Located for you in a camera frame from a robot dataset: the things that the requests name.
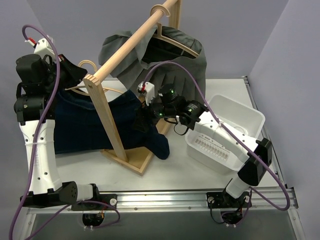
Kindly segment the dark blue denim skirt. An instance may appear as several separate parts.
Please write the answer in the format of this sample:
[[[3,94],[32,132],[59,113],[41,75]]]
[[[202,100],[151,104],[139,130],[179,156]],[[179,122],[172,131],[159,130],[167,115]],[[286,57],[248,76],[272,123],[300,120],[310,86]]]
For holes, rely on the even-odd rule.
[[[60,90],[56,95],[54,150],[56,154],[81,151],[111,149],[112,145],[89,96],[73,91]],[[148,132],[141,132],[137,139],[128,130],[120,136],[128,135],[122,143],[126,150],[145,147],[161,160],[170,155],[168,139],[157,128],[150,126]]]

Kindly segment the grey pleated skirt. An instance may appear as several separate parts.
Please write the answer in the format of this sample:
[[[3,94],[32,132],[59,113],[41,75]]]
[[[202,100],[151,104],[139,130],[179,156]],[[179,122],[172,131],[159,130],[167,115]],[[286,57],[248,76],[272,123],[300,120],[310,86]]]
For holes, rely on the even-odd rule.
[[[148,72],[162,63],[150,76],[149,82],[157,92],[161,86],[173,84],[178,95],[188,101],[204,103],[206,93],[207,60],[200,41],[186,33],[168,26],[162,27],[162,35],[175,40],[198,53],[195,57],[181,48],[154,38],[154,26],[134,49],[110,73],[128,90],[137,94],[138,85]]]

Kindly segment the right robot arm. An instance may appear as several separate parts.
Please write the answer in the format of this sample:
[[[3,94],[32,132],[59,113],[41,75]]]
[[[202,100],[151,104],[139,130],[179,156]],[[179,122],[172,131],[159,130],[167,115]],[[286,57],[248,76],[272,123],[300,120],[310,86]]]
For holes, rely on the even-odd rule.
[[[173,84],[158,90],[160,101],[156,101],[155,86],[141,82],[138,93],[145,96],[145,103],[138,113],[145,119],[168,121],[186,126],[225,147],[234,154],[237,175],[226,185],[222,193],[223,203],[234,206],[248,188],[257,186],[272,163],[272,143],[268,139],[258,140],[212,115],[209,107],[196,100],[186,100],[177,94]]]

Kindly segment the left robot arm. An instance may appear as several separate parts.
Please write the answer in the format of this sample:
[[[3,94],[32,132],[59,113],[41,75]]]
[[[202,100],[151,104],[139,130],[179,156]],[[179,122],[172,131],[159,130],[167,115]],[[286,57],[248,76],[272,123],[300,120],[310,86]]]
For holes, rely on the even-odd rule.
[[[78,202],[90,210],[100,206],[101,197],[94,183],[62,182],[54,146],[55,95],[57,90],[75,87],[87,71],[64,55],[24,55],[16,60],[21,79],[13,109],[22,132],[28,161],[27,190],[20,202],[26,208],[48,208]]]

